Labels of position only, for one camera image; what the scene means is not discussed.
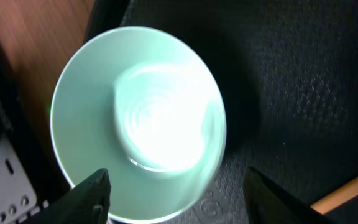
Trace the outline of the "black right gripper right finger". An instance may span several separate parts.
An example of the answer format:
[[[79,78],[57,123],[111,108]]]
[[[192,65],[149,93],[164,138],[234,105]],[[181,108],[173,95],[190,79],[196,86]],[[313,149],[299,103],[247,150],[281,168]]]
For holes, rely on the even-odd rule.
[[[251,224],[333,223],[253,167],[246,170],[243,192]]]

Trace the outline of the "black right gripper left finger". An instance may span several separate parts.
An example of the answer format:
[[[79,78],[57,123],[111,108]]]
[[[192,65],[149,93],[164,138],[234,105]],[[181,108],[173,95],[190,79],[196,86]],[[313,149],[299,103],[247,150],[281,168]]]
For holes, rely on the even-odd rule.
[[[23,224],[106,224],[110,193],[108,170],[99,169]]]

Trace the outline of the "mint green bowl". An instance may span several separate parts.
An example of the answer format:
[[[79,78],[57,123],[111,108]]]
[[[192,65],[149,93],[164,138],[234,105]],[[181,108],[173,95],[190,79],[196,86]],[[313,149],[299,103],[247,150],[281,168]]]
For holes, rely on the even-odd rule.
[[[193,49],[166,32],[126,26],[97,35],[69,60],[53,94],[50,132],[71,187],[104,168],[109,218],[159,223],[193,206],[214,180],[226,115]]]

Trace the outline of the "wooden chopstick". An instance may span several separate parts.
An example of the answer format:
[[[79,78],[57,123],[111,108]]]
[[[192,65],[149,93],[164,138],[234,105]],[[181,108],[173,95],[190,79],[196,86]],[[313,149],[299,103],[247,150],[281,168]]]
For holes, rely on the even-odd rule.
[[[311,208],[318,213],[325,215],[357,196],[358,177],[313,203]]]

